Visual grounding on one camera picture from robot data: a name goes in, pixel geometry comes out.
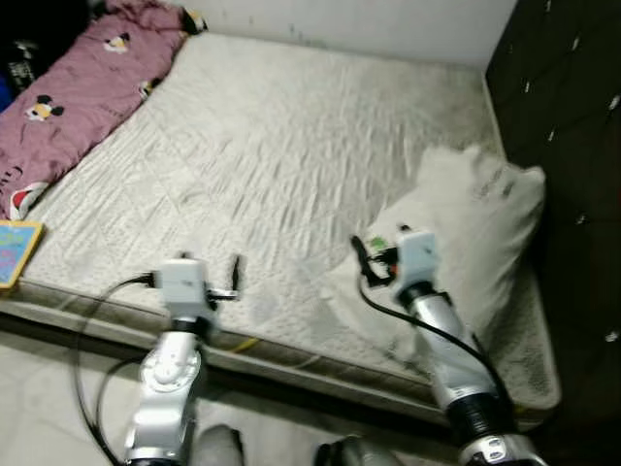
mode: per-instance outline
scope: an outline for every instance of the quilted mattress cover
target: quilted mattress cover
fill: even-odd
[[[478,73],[207,34],[167,80],[54,186],[29,219],[47,234],[3,311],[74,328],[112,283],[182,250],[215,285],[245,256],[212,363],[439,420],[424,374],[371,348],[325,306],[323,274],[348,236],[413,186],[430,145],[495,149]],[[488,342],[525,421],[559,401],[527,266]],[[90,333],[148,347],[165,324],[157,291],[129,287]],[[248,336],[244,353],[227,350]]]

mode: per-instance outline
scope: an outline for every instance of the white pillow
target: white pillow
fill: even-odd
[[[507,305],[517,261],[539,221],[543,197],[539,167],[522,170],[478,148],[427,149],[416,188],[381,212],[363,240],[368,249],[375,237],[390,244],[399,224],[433,231],[441,261],[436,288],[448,291],[459,315],[484,339],[494,316]],[[354,254],[328,274],[323,296],[329,306],[375,346],[413,360],[415,333],[406,322],[362,301],[355,286],[358,274]],[[401,311],[387,288],[369,294]]]

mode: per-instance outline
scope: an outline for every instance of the colorful book cover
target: colorful book cover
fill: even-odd
[[[42,230],[36,221],[0,220],[0,288],[14,285]]]

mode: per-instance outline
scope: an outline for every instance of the bed frame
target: bed frame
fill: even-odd
[[[486,73],[508,159],[547,176],[531,256],[568,435],[621,418],[620,41],[618,1],[520,0]]]

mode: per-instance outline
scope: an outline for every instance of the tiled floor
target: tiled floor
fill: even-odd
[[[82,426],[70,384],[68,350],[0,332],[0,465],[104,466],[108,463]],[[92,394],[114,360],[83,357],[86,392]],[[133,409],[138,384],[135,367],[109,385],[104,429],[118,452]],[[429,441],[389,436],[370,424],[346,421],[309,410],[215,387],[201,400],[199,429],[226,423],[242,432],[246,464],[312,464],[317,445],[347,433],[364,434],[379,443],[399,445],[405,464],[441,465],[426,458],[446,458]],[[199,458],[193,464],[199,465]]]

